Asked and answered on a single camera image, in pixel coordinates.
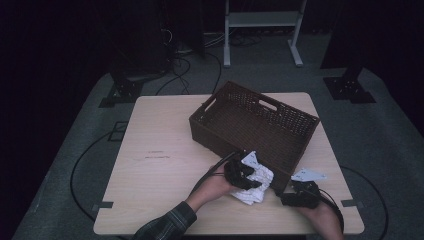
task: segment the table leg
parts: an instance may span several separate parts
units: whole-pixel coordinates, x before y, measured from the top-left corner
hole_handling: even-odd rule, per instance
[[[302,1],[302,5],[299,10],[299,14],[297,15],[296,25],[294,27],[293,39],[288,40],[290,51],[293,55],[294,62],[297,67],[303,67],[302,59],[300,58],[299,52],[297,51],[296,43],[297,38],[299,37],[300,27],[302,26],[303,15],[306,8],[307,0]]]
[[[230,67],[230,1],[225,1],[224,67]]]

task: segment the black equipment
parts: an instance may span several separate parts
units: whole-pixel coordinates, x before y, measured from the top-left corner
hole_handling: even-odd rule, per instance
[[[246,156],[246,152],[232,152],[223,159],[221,159],[215,166],[209,169],[209,171],[203,175],[203,177],[196,183],[193,190],[191,190],[190,195],[196,191],[197,188],[210,176],[214,175],[216,169],[219,168],[222,164],[228,162],[224,166],[224,177],[231,183],[233,186],[238,188],[249,190],[250,188],[257,188],[262,185],[258,181],[252,181],[247,177],[254,172],[252,167],[244,165],[241,160]]]
[[[300,182],[291,181],[295,193],[280,194],[281,203],[291,207],[307,207],[314,209],[320,202],[330,206],[340,222],[342,232],[344,231],[344,219],[339,207],[334,201],[330,201],[321,195],[318,185],[314,181]]]

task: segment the plaid sleeve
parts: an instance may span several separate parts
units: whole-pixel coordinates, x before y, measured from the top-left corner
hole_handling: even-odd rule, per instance
[[[141,227],[132,240],[180,239],[196,220],[193,209],[186,202],[181,202],[162,217]]]

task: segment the gray carpet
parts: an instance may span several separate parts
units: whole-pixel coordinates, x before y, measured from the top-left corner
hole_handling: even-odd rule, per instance
[[[369,179],[384,198],[390,219],[385,239],[421,239],[424,235],[423,138],[391,98],[383,81],[368,70],[362,71],[359,81],[377,103],[351,104],[332,99],[323,77],[340,76],[344,69],[319,69],[329,38],[329,35],[306,34],[299,37],[303,68],[294,65],[286,36],[263,37],[257,45],[231,48],[231,67],[222,69],[218,87],[231,80],[258,92],[309,93],[339,164]],[[207,52],[222,61],[222,48]],[[204,59],[197,55],[183,58],[190,62],[190,69],[183,76],[189,83],[188,92],[211,93],[220,71],[217,59],[211,55]],[[185,61],[175,61],[175,71],[179,74],[187,66]],[[174,77],[169,73],[146,83],[142,95],[155,95]],[[77,207],[70,191],[71,173],[79,160],[73,176],[75,196],[95,218],[120,147],[120,142],[108,141],[105,134],[117,121],[128,121],[134,106],[126,103],[99,108],[112,84],[110,75],[106,74],[93,88],[14,239],[117,239],[93,232],[93,222]],[[187,94],[184,90],[177,79],[159,95]],[[343,173],[353,197],[362,204],[359,211],[365,224],[362,234],[346,238],[378,239],[384,229],[385,214],[377,193],[357,173],[347,169]]]

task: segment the table top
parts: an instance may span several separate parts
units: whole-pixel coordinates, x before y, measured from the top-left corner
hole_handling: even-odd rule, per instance
[[[268,95],[311,115],[318,116],[307,93]],[[143,96],[134,107],[119,150],[94,231],[100,235],[134,234],[150,220],[183,201],[194,184],[221,158],[192,140],[189,117],[210,95]],[[352,199],[336,157],[320,123],[296,171],[308,168],[324,173],[316,181],[339,206],[346,234],[358,234],[364,224],[358,209],[343,207]],[[272,189],[262,203],[247,205],[223,196],[203,206],[189,235],[309,234],[309,222],[291,207],[283,206]]]

